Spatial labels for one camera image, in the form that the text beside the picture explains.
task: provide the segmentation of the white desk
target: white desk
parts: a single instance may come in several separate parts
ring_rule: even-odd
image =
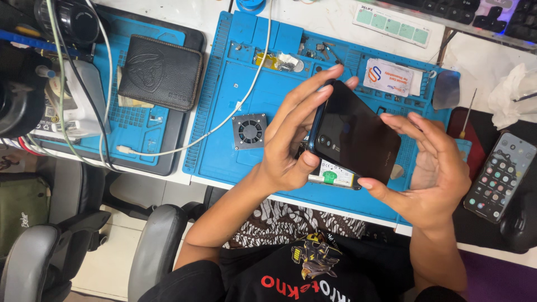
[[[153,0],[149,5],[147,3],[128,0],[96,0],[96,2],[98,4],[200,30],[203,32],[207,40],[206,57],[208,57],[208,54],[211,52],[211,45],[218,16],[222,10],[228,10],[230,3],[229,0],[197,0],[182,2],[180,5],[177,1],[172,0]],[[312,5],[306,5],[300,1],[295,2],[291,0],[274,0],[272,18],[273,20],[303,27],[307,31],[317,32],[337,39],[379,49],[388,53],[406,56],[415,60],[428,62],[432,61],[432,59],[436,59],[444,35],[445,28],[443,25],[432,23],[426,20],[416,19],[397,12],[392,13],[393,15],[401,16],[406,20],[424,24],[432,30],[428,48],[423,49],[407,42],[403,42],[366,28],[353,25],[352,19],[358,4],[359,2],[355,0],[319,1]],[[234,4],[232,10],[237,10],[236,4]],[[262,17],[267,17],[268,9],[265,9],[265,11],[259,15]],[[490,93],[492,88],[494,88],[494,86],[497,84],[499,78],[507,75],[509,70],[518,64],[518,62],[527,62],[528,64],[537,65],[537,61],[533,55],[458,33],[448,45],[443,67],[461,72],[461,105],[468,106],[473,90],[475,87],[480,87],[483,89],[483,91],[476,96],[474,108],[477,110],[487,111],[488,106],[486,106],[484,100],[486,100],[488,97],[488,93]],[[190,134],[194,116],[195,110],[190,113],[187,134]],[[189,135],[187,135],[185,138],[184,143],[187,144],[188,140]],[[70,159],[76,159],[73,155],[58,152],[54,153]],[[125,171],[147,175],[150,177],[157,177],[182,184],[190,184],[190,181],[194,181],[225,189],[230,189],[232,187],[228,184],[211,181],[196,176],[191,177],[190,175],[183,173],[181,171],[183,160],[184,153],[182,153],[180,158],[177,160],[177,166],[172,174],[166,177],[156,176],[132,169],[125,169]],[[402,234],[410,235],[411,232],[411,227],[397,225],[394,222],[338,211],[331,208],[307,204],[297,200],[278,196],[270,196],[269,198],[290,204],[314,208],[320,211],[328,211],[346,217],[362,219],[364,221],[369,221],[380,225],[394,227],[398,233]],[[479,248],[463,244],[459,244],[459,248],[537,268],[537,248],[532,249],[530,252],[524,255],[517,255],[504,251]]]

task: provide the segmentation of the green bag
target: green bag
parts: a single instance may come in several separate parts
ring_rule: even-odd
[[[0,173],[0,259],[27,228],[48,222],[50,186],[35,173]]]

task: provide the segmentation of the computer keyboard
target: computer keyboard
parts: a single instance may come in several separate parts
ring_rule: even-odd
[[[453,22],[444,24],[458,30],[505,40],[526,48],[536,47],[537,0],[382,0],[382,2],[455,21],[461,25],[451,26]],[[517,43],[510,38],[502,39],[504,36],[529,43],[522,41]]]

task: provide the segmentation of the black smartphone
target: black smartphone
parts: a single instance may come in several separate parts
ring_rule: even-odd
[[[401,138],[345,83],[326,85],[333,93],[317,108],[308,150],[359,177],[388,184]]]
[[[526,175],[535,153],[537,148],[534,145],[509,131],[502,132],[466,195],[465,208],[497,224]]]

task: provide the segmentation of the hand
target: hand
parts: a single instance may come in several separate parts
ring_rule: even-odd
[[[319,165],[319,158],[309,151],[302,153],[298,160],[295,155],[300,142],[311,129],[317,107],[333,92],[332,85],[317,89],[342,73],[342,65],[319,71],[285,97],[265,131],[263,161],[252,171],[267,193],[301,188],[308,181],[308,175]],[[345,84],[354,89],[358,78],[351,77]]]
[[[468,165],[462,160],[455,140],[417,113],[408,118],[383,113],[381,119],[413,139],[419,148],[410,190],[397,192],[372,178],[358,183],[408,222],[421,229],[435,229],[450,223],[460,199],[471,185]]]

